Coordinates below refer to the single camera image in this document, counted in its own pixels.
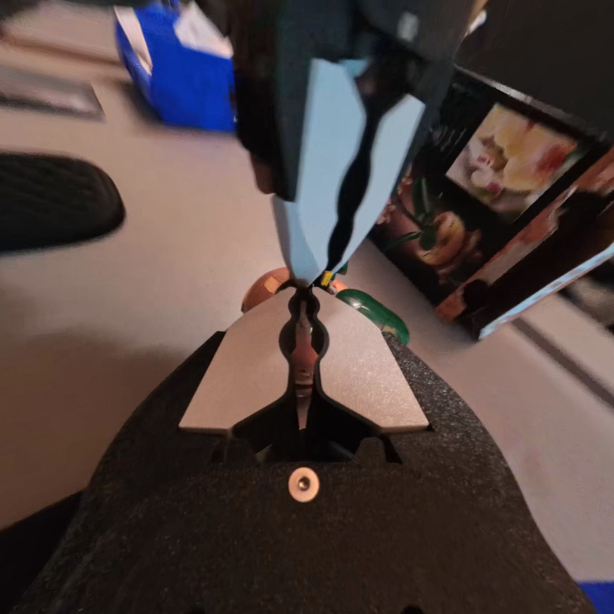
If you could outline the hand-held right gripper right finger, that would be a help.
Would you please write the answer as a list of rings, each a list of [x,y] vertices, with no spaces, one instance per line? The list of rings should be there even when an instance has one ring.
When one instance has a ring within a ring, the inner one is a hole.
[[[320,288],[312,293],[324,335],[324,395],[384,434],[426,430],[429,421],[376,324]]]

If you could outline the lego flower pot model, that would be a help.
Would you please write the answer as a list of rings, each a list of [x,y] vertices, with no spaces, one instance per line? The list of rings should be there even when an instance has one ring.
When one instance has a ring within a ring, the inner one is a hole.
[[[279,267],[261,275],[249,288],[243,298],[241,311],[246,313],[265,302],[290,280],[286,267]],[[311,398],[314,380],[314,367],[318,354],[312,347],[312,324],[306,315],[305,303],[302,303],[300,317],[295,329],[295,348],[290,357],[294,375],[298,404],[307,404]]]

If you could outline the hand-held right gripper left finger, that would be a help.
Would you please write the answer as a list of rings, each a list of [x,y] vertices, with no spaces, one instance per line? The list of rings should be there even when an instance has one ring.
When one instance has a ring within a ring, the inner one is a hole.
[[[180,419],[180,429],[231,435],[235,427],[284,396],[290,370],[280,334],[290,322],[295,291],[281,290],[227,329]]]

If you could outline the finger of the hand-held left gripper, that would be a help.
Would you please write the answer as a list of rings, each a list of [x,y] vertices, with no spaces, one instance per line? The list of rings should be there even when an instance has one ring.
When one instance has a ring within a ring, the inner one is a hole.
[[[349,260],[379,219],[403,170],[424,109],[425,104],[409,94],[385,112],[369,109],[337,197],[337,219],[327,247],[328,277]]]
[[[314,59],[310,67],[293,201],[272,197],[280,249],[290,279],[312,284],[328,265],[339,219],[342,182],[365,127],[366,114],[345,66]]]

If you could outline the black standing panel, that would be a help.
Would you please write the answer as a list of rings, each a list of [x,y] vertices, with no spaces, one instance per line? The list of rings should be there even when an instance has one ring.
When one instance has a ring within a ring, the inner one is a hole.
[[[613,1],[489,1],[457,62],[613,139]]]

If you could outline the orchid print lego box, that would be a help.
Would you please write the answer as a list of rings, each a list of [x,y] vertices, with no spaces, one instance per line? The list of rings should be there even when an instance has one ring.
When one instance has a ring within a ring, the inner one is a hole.
[[[482,339],[613,255],[613,144],[456,68],[370,238],[441,320]]]

